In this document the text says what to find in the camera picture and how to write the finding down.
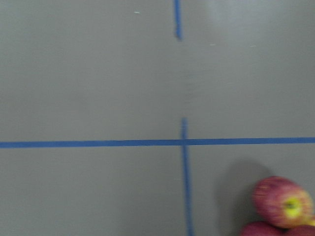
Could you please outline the long blue tape line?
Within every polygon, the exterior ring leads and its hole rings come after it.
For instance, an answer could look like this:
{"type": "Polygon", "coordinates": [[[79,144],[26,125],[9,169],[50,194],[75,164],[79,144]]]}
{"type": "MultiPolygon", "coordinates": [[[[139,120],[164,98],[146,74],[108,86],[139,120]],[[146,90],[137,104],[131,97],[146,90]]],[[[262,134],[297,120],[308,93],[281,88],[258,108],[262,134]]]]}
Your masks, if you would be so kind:
{"type": "Polygon", "coordinates": [[[188,146],[188,121],[182,118],[181,121],[181,151],[182,151],[182,167],[183,167],[183,185],[185,198],[185,219],[186,230],[188,236],[194,235],[192,221],[192,204],[191,204],[191,184],[190,184],[190,166],[189,166],[189,146],[188,146]]]}

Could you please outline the short blue tape piece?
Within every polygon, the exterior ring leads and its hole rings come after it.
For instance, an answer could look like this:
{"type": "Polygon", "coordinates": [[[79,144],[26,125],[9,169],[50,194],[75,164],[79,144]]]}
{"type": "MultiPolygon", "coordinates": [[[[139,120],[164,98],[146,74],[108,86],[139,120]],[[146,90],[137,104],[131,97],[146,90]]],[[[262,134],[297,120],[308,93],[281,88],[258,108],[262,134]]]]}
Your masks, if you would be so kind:
{"type": "Polygon", "coordinates": [[[182,41],[182,13],[181,13],[181,1],[173,0],[174,3],[174,24],[175,24],[175,35],[179,41],[182,41]]]}

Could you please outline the red yellow apple front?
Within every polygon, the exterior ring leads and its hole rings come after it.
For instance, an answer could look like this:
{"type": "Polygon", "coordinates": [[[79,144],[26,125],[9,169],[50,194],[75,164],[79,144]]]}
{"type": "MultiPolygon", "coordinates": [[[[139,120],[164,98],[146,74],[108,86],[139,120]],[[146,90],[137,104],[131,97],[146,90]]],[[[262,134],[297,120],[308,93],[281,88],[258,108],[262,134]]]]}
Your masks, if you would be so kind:
{"type": "Polygon", "coordinates": [[[253,188],[252,202],[262,219],[283,229],[307,224],[315,211],[308,191],[284,177],[258,181],[253,188]]]}

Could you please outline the red yellow apple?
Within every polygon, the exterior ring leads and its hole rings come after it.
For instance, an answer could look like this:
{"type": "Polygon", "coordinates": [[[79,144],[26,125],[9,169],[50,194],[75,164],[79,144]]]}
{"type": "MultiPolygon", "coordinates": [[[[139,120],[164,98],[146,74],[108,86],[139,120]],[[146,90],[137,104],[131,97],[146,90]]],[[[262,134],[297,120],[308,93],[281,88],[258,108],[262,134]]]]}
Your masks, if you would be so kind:
{"type": "Polygon", "coordinates": [[[299,225],[286,231],[284,236],[315,236],[315,226],[299,225]]]}
{"type": "Polygon", "coordinates": [[[240,231],[240,236],[282,236],[283,230],[264,221],[255,221],[246,224],[240,231]]]}
{"type": "Polygon", "coordinates": [[[284,177],[258,181],[253,188],[252,202],[262,219],[283,229],[307,224],[315,211],[308,191],[284,177]]]}

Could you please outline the red yellow apple left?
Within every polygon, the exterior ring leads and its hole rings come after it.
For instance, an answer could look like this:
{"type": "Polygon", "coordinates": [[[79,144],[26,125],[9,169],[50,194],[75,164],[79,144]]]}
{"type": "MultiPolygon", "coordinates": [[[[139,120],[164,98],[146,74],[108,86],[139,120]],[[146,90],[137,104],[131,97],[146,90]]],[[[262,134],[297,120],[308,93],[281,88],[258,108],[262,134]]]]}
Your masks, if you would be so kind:
{"type": "Polygon", "coordinates": [[[282,236],[283,230],[264,221],[255,221],[246,224],[240,231],[240,236],[282,236]]]}

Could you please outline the crossing blue tape line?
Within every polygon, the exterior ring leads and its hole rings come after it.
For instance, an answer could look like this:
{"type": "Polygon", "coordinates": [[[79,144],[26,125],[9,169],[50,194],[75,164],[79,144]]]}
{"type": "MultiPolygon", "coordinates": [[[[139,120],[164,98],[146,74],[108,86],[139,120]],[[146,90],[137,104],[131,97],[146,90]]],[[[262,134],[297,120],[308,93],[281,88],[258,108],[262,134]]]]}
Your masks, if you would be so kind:
{"type": "Polygon", "coordinates": [[[29,141],[1,142],[9,148],[89,148],[89,147],[146,147],[146,146],[215,146],[215,145],[267,145],[313,144],[314,137],[285,138],[223,138],[223,139],[160,139],[160,140],[103,140],[103,141],[29,141]]]}

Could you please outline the red yellow apple back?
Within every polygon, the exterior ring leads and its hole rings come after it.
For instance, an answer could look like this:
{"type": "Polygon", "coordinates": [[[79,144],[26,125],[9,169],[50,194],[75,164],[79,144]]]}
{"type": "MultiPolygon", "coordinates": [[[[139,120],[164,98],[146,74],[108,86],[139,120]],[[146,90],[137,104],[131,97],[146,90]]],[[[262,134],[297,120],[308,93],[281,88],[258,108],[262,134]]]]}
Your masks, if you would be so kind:
{"type": "Polygon", "coordinates": [[[284,236],[315,236],[315,226],[299,225],[286,231],[284,236]]]}

